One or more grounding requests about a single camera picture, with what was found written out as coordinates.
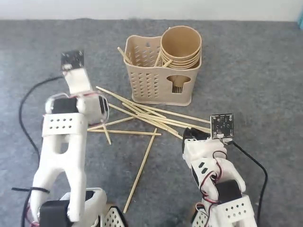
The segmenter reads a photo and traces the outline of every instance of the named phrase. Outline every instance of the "stack of paper cups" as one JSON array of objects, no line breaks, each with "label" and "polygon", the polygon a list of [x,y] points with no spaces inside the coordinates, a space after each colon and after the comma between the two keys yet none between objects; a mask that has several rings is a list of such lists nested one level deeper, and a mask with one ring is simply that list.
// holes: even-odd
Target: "stack of paper cups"
[{"label": "stack of paper cups", "polygon": [[191,27],[176,26],[164,32],[160,47],[163,64],[172,60],[168,67],[186,70],[198,64],[202,51],[202,38]]}]

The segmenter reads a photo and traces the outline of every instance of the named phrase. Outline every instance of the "gray carpet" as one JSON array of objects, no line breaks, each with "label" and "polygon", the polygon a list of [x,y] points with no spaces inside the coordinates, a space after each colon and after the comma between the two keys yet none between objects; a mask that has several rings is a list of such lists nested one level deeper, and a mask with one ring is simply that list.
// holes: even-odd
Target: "gray carpet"
[{"label": "gray carpet", "polygon": [[[193,101],[187,107],[161,108],[208,119],[234,113],[236,141],[268,170],[262,226],[298,227],[303,223],[303,32],[296,23],[169,20],[0,21],[0,226],[18,226],[25,194],[37,167],[33,148],[18,124],[18,105],[34,83],[58,76],[61,51],[83,48],[92,84],[127,98],[131,89],[117,46],[128,36],[161,35],[169,26],[188,25],[204,36],[205,63]],[[46,99],[67,92],[56,81],[37,89],[24,108],[25,126],[41,146]],[[119,102],[108,96],[110,102]],[[125,117],[112,110],[110,120]],[[110,127],[152,131],[137,120]],[[181,156],[181,141],[160,130],[126,214],[131,227],[188,226],[193,204],[201,199]],[[89,133],[86,154],[88,187],[102,187],[121,209],[141,164],[149,136]],[[229,158],[246,181],[257,211],[263,173],[238,150]],[[61,175],[51,198],[68,191]]]}]

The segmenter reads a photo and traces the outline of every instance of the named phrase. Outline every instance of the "black cable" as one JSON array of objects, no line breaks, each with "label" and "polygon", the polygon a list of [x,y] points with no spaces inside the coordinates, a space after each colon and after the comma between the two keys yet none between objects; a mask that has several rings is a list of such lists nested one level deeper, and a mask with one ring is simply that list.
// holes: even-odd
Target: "black cable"
[{"label": "black cable", "polygon": [[54,80],[58,80],[58,79],[61,79],[63,78],[62,76],[60,77],[54,77],[54,78],[49,78],[49,79],[46,79],[40,83],[37,83],[35,84],[26,94],[25,96],[23,97],[23,99],[21,100],[20,102],[20,106],[19,106],[19,124],[21,126],[21,129],[22,131],[24,132],[24,134],[26,135],[27,139],[29,140],[29,142],[31,143],[31,145],[33,146],[34,150],[35,150],[35,153],[37,154],[38,156],[38,163],[40,163],[40,152],[39,152],[39,149],[38,147],[36,146],[36,144],[34,143],[34,141],[32,140],[32,138],[30,137],[30,135],[28,134],[24,124],[23,124],[23,120],[22,120],[22,109],[23,109],[23,105],[25,103],[25,101],[27,100],[28,96],[39,86],[43,85],[43,84],[46,84],[48,82],[51,82],[51,81],[54,81]]},{"label": "black cable", "polygon": [[257,213],[257,226],[260,227],[260,216],[261,216],[261,207],[262,207],[262,200],[263,200],[263,195],[264,195],[264,191],[267,185],[267,181],[268,181],[268,174],[266,169],[256,160],[254,159],[249,153],[247,153],[245,150],[243,150],[236,142],[232,142],[232,144],[238,148],[244,155],[246,155],[247,157],[249,157],[254,163],[256,163],[264,172],[265,174],[265,179],[264,179],[264,183],[263,183],[263,187],[260,193],[260,199],[259,199],[259,206],[258,206],[258,213]]},{"label": "black cable", "polygon": [[45,188],[39,188],[39,187],[31,187],[30,189],[25,189],[25,188],[12,188],[13,191],[18,191],[18,192],[28,192],[27,198],[25,199],[24,205],[23,205],[23,210],[22,210],[22,215],[21,215],[21,227],[25,227],[25,217],[27,215],[27,205],[29,202],[30,195],[32,194],[33,190],[36,191],[41,191],[45,192],[47,194],[50,193],[49,190]]}]

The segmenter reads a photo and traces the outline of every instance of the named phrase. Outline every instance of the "paper cup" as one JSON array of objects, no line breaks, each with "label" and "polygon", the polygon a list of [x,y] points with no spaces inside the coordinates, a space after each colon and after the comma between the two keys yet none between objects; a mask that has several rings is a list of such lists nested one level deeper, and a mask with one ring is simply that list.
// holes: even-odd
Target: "paper cup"
[{"label": "paper cup", "polygon": [[193,58],[201,49],[201,35],[191,27],[176,26],[164,32],[160,41],[166,57],[173,61],[186,61]]}]

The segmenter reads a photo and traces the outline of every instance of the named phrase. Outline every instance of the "white wall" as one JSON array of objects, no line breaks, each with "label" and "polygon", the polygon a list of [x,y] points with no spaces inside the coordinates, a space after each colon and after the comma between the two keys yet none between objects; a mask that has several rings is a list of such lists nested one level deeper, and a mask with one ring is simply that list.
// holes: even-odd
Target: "white wall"
[{"label": "white wall", "polygon": [[0,19],[296,21],[303,0],[0,0]]}]

